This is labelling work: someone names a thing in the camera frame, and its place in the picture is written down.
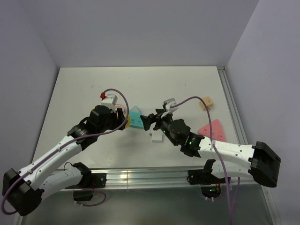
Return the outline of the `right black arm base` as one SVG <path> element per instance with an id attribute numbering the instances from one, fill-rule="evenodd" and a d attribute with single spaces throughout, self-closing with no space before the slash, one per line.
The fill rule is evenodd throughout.
<path id="1" fill-rule="evenodd" d="M 227 194 L 225 178 L 217 178 L 203 169 L 188 170 L 187 182 L 190 185 L 199 185 L 206 201 L 214 201 Z"/>

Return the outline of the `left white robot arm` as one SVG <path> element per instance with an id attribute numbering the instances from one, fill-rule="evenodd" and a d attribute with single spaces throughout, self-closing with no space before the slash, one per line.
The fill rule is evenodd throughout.
<path id="1" fill-rule="evenodd" d="M 90 189 L 93 185 L 92 172 L 83 163 L 74 163 L 60 173 L 54 171 L 95 143 L 99 136 L 123 130 L 127 122 L 128 116 L 121 108 L 97 105 L 46 154 L 18 171 L 10 169 L 4 174 L 2 213 L 26 216 L 44 199 L 62 189 Z"/>

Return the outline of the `teal triangular power strip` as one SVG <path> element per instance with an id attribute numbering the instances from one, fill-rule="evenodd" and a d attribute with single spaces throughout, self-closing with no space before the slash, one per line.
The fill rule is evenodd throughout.
<path id="1" fill-rule="evenodd" d="M 129 116 L 130 116 L 130 127 L 143 129 L 143 122 L 140 118 L 141 111 L 137 106 L 134 106 L 129 110 Z"/>

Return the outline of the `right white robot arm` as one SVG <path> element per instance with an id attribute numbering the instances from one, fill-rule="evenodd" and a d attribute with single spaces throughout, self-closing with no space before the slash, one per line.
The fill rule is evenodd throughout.
<path id="1" fill-rule="evenodd" d="M 161 130 L 180 151 L 204 160 L 202 169 L 188 171 L 191 185 L 224 184 L 228 178 L 252 178 L 256 183 L 275 188 L 281 164 L 280 157 L 264 142 L 255 145 L 232 144 L 210 140 L 209 137 L 190 131 L 183 119 L 173 120 L 171 113 L 157 109 L 156 114 L 140 116 L 144 130 L 154 125 Z"/>

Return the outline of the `white charger adapter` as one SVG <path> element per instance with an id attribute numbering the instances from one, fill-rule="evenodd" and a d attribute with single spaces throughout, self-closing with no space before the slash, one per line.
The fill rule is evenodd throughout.
<path id="1" fill-rule="evenodd" d="M 162 143 L 163 142 L 163 134 L 159 131 L 150 132 L 151 142 L 152 143 Z"/>

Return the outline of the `yellow cube socket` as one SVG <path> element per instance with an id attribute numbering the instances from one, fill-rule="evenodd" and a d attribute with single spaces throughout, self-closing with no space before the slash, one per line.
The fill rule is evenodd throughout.
<path id="1" fill-rule="evenodd" d="M 130 123 L 131 123 L 131 117 L 130 117 L 130 115 L 129 115 L 128 118 L 127 118 L 127 122 L 126 122 L 126 124 L 125 124 L 125 128 L 130 127 Z"/>

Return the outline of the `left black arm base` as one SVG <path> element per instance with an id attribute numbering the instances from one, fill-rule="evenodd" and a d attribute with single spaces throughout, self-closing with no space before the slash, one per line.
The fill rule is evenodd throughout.
<path id="1" fill-rule="evenodd" d="M 87 182 L 79 183 L 73 187 L 74 189 L 79 189 L 79 191 L 73 191 L 73 200 L 80 203 L 89 202 L 96 196 L 96 193 L 91 190 L 83 190 L 82 188 L 94 190 L 96 188 L 104 188 L 105 184 L 106 173 L 92 173 Z"/>

